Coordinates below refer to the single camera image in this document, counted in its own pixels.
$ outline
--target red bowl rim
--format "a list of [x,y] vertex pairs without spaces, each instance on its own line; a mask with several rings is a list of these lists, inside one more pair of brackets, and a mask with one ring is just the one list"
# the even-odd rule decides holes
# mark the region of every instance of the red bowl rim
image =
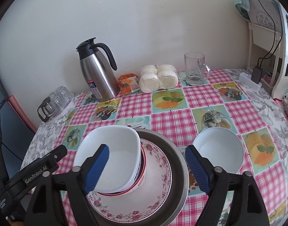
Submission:
[[140,176],[138,177],[138,179],[134,182],[134,184],[129,189],[127,189],[125,191],[122,191],[120,193],[116,193],[116,194],[104,194],[104,193],[99,193],[99,192],[97,192],[97,193],[101,194],[101,195],[105,195],[105,196],[118,196],[118,195],[125,194],[128,191],[130,191],[131,189],[133,189],[138,184],[138,182],[142,179],[142,177],[144,176],[144,171],[146,169],[146,154],[145,154],[145,150],[144,150],[144,148],[142,146],[141,146],[141,151],[142,151],[143,157],[144,157],[144,159],[143,159],[144,160],[143,169],[142,169],[142,172],[141,172]]

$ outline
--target glass mug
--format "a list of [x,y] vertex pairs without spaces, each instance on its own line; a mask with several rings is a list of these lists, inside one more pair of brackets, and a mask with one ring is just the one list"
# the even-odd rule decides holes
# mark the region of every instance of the glass mug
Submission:
[[210,77],[211,70],[205,64],[205,56],[200,52],[185,54],[185,81],[190,85],[202,85]]

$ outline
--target pink floral pattern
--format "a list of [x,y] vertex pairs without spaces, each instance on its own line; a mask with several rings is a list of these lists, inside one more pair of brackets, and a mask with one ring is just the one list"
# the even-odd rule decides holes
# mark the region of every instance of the pink floral pattern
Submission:
[[114,214],[112,213],[107,205],[103,205],[101,202],[101,195],[98,193],[92,191],[87,195],[87,198],[92,205],[92,207],[103,217],[115,221],[115,222],[124,222],[124,223],[130,223],[130,222],[137,222],[140,220],[143,220],[153,213],[155,213],[165,202],[171,188],[171,167],[169,164],[169,161],[165,154],[162,152],[160,148],[158,148],[155,144],[141,139],[141,145],[143,146],[144,150],[147,153],[149,153],[151,156],[155,157],[155,160],[159,164],[160,170],[164,172],[161,174],[161,181],[163,182],[163,189],[161,194],[156,196],[156,200],[153,204],[149,205],[146,210],[140,211],[140,210],[133,210],[132,212],[128,214]]

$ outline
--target black charger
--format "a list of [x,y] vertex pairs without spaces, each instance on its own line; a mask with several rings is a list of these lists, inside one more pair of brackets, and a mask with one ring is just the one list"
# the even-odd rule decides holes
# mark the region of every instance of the black charger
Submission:
[[263,69],[261,67],[259,67],[259,66],[255,66],[253,68],[251,80],[253,82],[255,82],[256,84],[258,84],[260,82],[260,80],[261,80],[262,73],[263,73]]

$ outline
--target pink gingham tablecloth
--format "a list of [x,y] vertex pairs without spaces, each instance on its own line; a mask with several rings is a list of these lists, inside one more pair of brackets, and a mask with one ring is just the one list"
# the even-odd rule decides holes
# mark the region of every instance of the pink gingham tablecloth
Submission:
[[[242,71],[213,69],[211,77],[200,86],[189,86],[181,78],[175,89],[160,90],[163,93],[136,92],[128,96],[118,94],[105,103],[92,100],[91,93],[82,93],[76,96],[75,108],[70,115],[68,113],[53,124],[42,124],[39,127],[22,167],[64,144],[68,154],[58,163],[56,173],[68,172],[72,168],[80,142],[91,130],[130,122],[135,117],[145,118],[147,121],[142,127],[168,137],[182,152],[202,131],[202,113],[217,111],[224,116],[225,127],[231,129],[243,144],[244,161],[239,173],[246,170],[253,173],[264,199],[270,224],[281,225],[288,216],[288,119],[281,106],[263,88],[256,93],[238,80]],[[180,98],[182,101],[177,106],[160,107],[160,96]],[[76,129],[79,138],[78,144],[73,147],[67,142],[67,136]],[[252,133],[272,140],[274,155],[267,164],[258,165],[251,159],[248,137]],[[225,223],[232,197],[233,192],[229,192],[219,225]],[[69,225],[76,225],[66,192],[62,192],[62,198]],[[171,225],[193,226],[207,199],[208,196],[199,190],[194,181],[189,186],[184,208]]]

